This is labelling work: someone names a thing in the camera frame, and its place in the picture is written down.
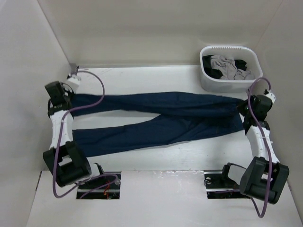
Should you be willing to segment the dark blue denim trousers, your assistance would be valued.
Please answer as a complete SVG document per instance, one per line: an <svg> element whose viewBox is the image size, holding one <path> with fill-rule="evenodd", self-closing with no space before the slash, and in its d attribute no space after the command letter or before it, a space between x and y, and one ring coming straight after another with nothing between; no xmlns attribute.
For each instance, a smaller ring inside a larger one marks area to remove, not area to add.
<svg viewBox="0 0 303 227"><path fill-rule="evenodd" d="M145 122L118 127L76 129L73 138L87 157L184 141L220 137L243 130L233 97L161 92L104 97L76 94L73 116L124 110L153 113Z"/></svg>

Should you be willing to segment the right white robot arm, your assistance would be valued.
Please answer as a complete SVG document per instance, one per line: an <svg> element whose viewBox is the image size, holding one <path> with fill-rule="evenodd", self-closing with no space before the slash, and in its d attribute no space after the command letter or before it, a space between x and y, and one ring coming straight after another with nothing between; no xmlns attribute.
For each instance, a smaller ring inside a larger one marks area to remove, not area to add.
<svg viewBox="0 0 303 227"><path fill-rule="evenodd" d="M220 183L225 187L237 184L241 194L276 204L289 176L289 167L276 157L271 140L267 113L276 100L272 92L252 95L237 106L238 122L249 140L253 159L242 176L230 171L232 163L224 165Z"/></svg>

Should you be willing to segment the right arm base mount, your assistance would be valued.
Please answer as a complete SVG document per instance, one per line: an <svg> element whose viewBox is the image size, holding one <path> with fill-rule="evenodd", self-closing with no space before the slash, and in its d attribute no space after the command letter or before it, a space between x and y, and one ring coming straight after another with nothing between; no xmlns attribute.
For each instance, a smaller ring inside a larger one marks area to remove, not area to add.
<svg viewBox="0 0 303 227"><path fill-rule="evenodd" d="M223 176L222 171L204 171L204 186L208 199L249 199L239 191L239 185Z"/></svg>

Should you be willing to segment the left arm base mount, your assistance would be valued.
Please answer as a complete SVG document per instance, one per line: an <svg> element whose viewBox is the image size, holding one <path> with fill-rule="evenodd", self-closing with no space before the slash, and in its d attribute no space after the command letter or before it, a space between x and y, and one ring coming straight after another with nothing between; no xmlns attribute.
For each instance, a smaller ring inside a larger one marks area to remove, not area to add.
<svg viewBox="0 0 303 227"><path fill-rule="evenodd" d="M113 174L117 176L104 176L99 179L90 180L89 182L81 185L77 189L76 199L83 200L117 200L120 198L121 187L121 172L106 172L106 174ZM112 182L102 188L94 190L90 193L88 191L100 187L104 184Z"/></svg>

